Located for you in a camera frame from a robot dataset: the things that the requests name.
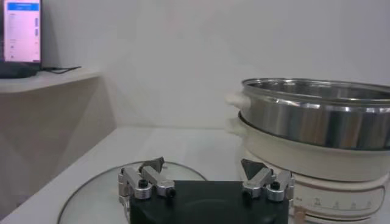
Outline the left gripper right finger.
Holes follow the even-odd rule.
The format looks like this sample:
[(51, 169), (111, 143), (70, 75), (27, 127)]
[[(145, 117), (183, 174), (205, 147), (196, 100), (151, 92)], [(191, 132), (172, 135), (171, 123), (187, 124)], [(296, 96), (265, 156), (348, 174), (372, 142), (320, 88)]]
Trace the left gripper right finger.
[(240, 161), (245, 179), (243, 180), (243, 195), (249, 200), (264, 195), (273, 202), (293, 201), (295, 179), (290, 171), (281, 170), (275, 173), (264, 163), (242, 159)]

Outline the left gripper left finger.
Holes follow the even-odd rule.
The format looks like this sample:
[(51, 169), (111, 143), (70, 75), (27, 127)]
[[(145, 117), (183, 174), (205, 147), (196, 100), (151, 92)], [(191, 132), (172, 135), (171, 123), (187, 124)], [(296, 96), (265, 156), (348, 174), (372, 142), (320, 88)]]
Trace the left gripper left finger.
[(175, 197), (175, 182), (160, 174), (164, 163), (164, 158), (160, 157), (145, 161), (137, 170), (122, 167), (118, 174), (120, 199), (133, 197), (138, 200), (148, 200), (152, 197), (153, 189), (160, 197)]

